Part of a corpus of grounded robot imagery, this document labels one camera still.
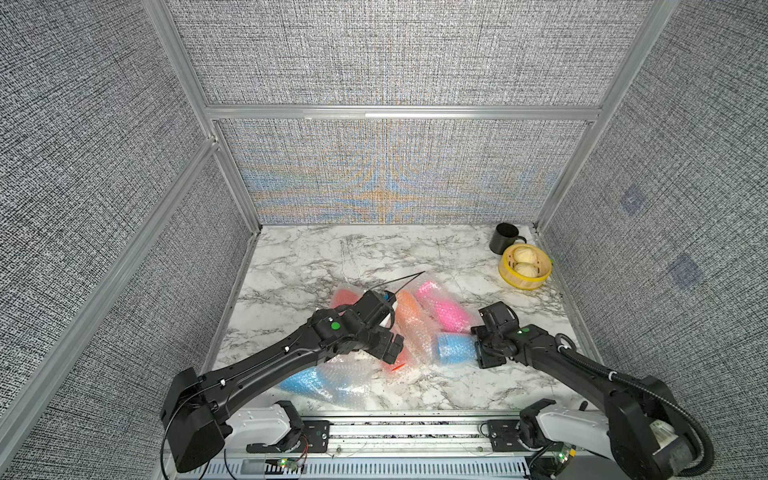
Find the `blue wine glass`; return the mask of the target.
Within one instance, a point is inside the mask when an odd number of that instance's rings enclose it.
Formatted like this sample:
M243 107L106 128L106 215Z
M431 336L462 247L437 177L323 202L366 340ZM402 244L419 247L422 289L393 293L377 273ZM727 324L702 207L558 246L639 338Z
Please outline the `blue wine glass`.
M438 332L432 340L432 362L459 365L476 361L475 339L463 333Z
M290 376L277 388L335 406L357 409L365 406L377 369L378 363L374 360L337 357Z

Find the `red wine glass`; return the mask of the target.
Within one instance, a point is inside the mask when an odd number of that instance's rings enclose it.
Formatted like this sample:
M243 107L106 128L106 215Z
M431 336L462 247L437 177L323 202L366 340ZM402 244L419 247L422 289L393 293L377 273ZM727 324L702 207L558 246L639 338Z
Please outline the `red wine glass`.
M393 364L388 364L386 362L381 363L382 371L390 376L404 375L417 366L417 360L407 347L403 347L403 350L397 356L397 359Z

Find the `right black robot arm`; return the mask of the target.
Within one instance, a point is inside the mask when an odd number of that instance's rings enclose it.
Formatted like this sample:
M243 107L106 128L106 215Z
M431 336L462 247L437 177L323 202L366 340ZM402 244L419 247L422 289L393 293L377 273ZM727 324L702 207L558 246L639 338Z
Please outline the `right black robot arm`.
M471 329L482 369L509 361L543 372L579 394L585 409L544 398L520 411L515 427L493 425L494 440L513 440L542 455L555 444L613 461L631 479L696 477L715 463L713 442L661 380L620 373L578 352L572 339L523 326L505 303L479 311Z

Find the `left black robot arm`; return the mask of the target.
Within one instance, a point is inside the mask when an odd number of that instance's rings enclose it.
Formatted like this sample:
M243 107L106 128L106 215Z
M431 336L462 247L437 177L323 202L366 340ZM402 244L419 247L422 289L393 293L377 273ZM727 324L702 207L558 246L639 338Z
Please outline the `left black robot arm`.
M272 346L218 370L193 368L173 378L160 419L161 455L177 472L206 465L235 429L228 421L253 398L304 370L338 356L364 351L392 364L404 339L395 334L395 293L368 290L353 304L315 311L305 324Z

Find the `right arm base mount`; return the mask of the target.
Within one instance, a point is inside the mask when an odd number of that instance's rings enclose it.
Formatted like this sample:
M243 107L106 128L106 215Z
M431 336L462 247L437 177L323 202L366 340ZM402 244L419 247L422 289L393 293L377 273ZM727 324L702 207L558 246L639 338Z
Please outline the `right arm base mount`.
M489 420L479 427L479 432L491 442L492 450L499 452L539 452L550 446L539 426L537 415L556 404L555 400L542 399L519 412L515 418Z

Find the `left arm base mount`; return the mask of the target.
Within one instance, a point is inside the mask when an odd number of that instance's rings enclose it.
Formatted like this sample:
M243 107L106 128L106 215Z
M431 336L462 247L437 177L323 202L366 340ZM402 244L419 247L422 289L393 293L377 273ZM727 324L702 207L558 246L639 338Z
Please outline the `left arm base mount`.
M253 409L242 421L248 453L326 453L328 420L304 420L292 402Z

